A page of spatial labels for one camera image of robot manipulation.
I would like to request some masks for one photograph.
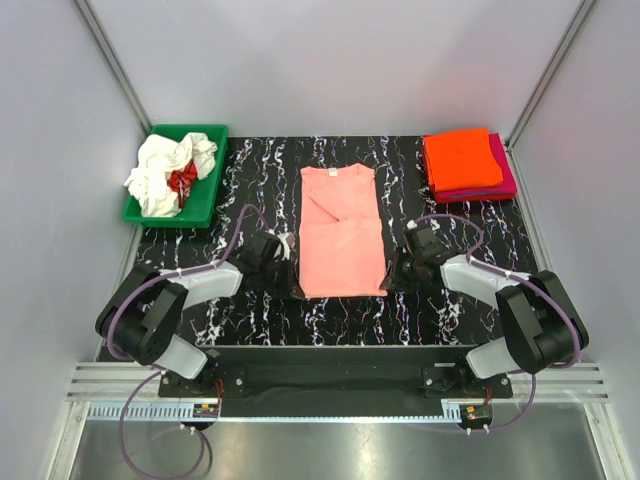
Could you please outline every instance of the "marble tabletop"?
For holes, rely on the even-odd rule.
[[[485,232],[476,256],[511,270],[536,271],[522,216],[514,201],[438,205],[427,186],[421,137],[283,137],[229,139],[222,181],[209,229],[145,229],[136,261],[155,268],[199,265],[227,246],[237,215],[257,205],[277,233],[297,234],[300,169],[375,169],[378,207],[389,260],[403,244],[403,226],[426,213],[468,217]],[[248,217],[243,235],[256,228]],[[467,249],[475,236],[449,220],[433,222],[448,245]],[[428,345],[477,344],[501,336],[499,316],[465,295],[390,294],[386,298],[272,299],[246,293],[185,310],[178,334],[198,346],[213,345]]]

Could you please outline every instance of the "gray floor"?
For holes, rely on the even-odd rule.
[[[499,407],[496,424],[515,413],[513,406]],[[129,450],[136,450],[167,426],[128,423]],[[73,480],[138,478],[121,461],[116,431],[115,422],[88,422]],[[488,436],[439,434],[417,425],[238,423],[215,425],[206,434],[213,447],[213,467],[192,478],[605,478],[584,412],[572,405],[536,405],[513,429]],[[150,474],[167,477],[188,469],[198,451],[195,438],[175,432],[133,458]]]

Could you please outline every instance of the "green bin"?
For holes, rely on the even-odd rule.
[[[229,128],[226,125],[156,125],[151,130],[151,133],[176,142],[182,141],[189,132],[206,133],[209,140],[218,145],[213,171],[207,178],[193,183],[191,195],[185,201],[182,211],[175,217],[143,217],[140,214],[140,204],[135,198],[129,196],[122,212],[122,218],[125,221],[137,223],[143,227],[156,228],[208,228],[211,225],[216,192],[222,176]]]

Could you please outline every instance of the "red cloth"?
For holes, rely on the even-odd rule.
[[[507,155],[502,146],[502,140],[498,133],[489,134],[489,145],[491,146],[491,153],[496,163],[502,170],[503,182],[500,185],[494,187],[480,187],[480,188],[463,188],[457,190],[447,190],[440,192],[431,191],[438,203],[451,203],[451,202],[472,202],[475,200],[509,200],[516,196],[518,192],[518,186],[509,168],[509,162],[507,161]],[[424,158],[425,166],[428,171],[428,161],[425,151]]]
[[[191,195],[191,185],[198,178],[198,169],[193,163],[193,160],[189,161],[182,170],[174,170],[171,172],[167,184],[169,188],[178,194],[178,206],[184,207],[184,202]]]

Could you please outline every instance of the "stack of folded clothes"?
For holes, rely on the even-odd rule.
[[[500,135],[486,128],[427,135],[424,151],[438,203],[504,200],[518,191]]]

